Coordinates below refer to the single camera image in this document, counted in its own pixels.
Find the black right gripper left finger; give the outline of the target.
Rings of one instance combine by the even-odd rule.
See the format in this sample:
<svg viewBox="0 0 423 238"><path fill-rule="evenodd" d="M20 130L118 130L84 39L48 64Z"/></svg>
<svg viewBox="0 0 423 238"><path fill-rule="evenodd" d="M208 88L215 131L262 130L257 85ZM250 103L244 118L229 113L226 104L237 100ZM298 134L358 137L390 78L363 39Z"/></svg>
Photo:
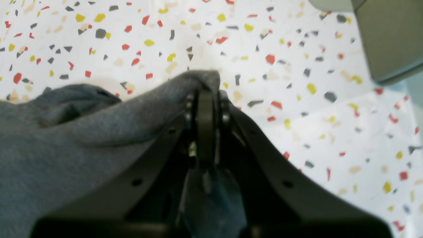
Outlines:
<svg viewBox="0 0 423 238"><path fill-rule="evenodd" d="M179 218L185 178L200 161L200 107L195 92L185 109L125 171L101 188L39 219L32 238L190 238Z"/></svg>

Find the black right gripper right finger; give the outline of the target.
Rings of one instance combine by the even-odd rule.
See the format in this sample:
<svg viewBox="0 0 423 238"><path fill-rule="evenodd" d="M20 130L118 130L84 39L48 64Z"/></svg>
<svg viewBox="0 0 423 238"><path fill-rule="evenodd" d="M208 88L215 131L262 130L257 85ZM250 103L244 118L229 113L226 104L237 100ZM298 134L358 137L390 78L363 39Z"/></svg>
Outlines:
<svg viewBox="0 0 423 238"><path fill-rule="evenodd" d="M240 238L390 238L381 219L293 166L224 91L208 93L208 165L232 175L247 225Z"/></svg>

